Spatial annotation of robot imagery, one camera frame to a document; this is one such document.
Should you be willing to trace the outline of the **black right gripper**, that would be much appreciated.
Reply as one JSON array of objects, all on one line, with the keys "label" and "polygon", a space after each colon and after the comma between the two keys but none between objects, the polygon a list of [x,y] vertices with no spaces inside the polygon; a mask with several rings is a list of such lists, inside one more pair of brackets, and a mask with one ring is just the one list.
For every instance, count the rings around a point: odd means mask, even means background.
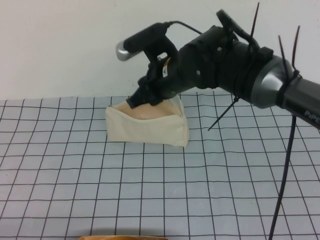
[{"label": "black right gripper", "polygon": [[127,99],[131,109],[143,104],[156,106],[193,87],[190,54],[176,51],[158,59],[158,54],[148,52],[146,56],[150,61],[147,74],[138,80],[137,90]]}]

